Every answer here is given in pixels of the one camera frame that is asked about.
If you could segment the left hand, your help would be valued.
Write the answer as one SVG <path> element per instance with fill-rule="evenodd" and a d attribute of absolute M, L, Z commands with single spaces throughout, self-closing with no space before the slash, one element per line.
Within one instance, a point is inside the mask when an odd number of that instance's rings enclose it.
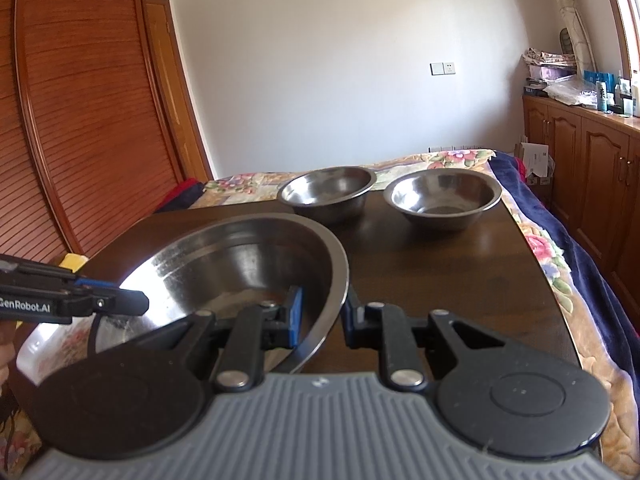
<path fill-rule="evenodd" d="M 2 320 L 0 325 L 0 385 L 4 388 L 10 377 L 17 352 L 24 341 L 25 324 L 20 321 Z"/>

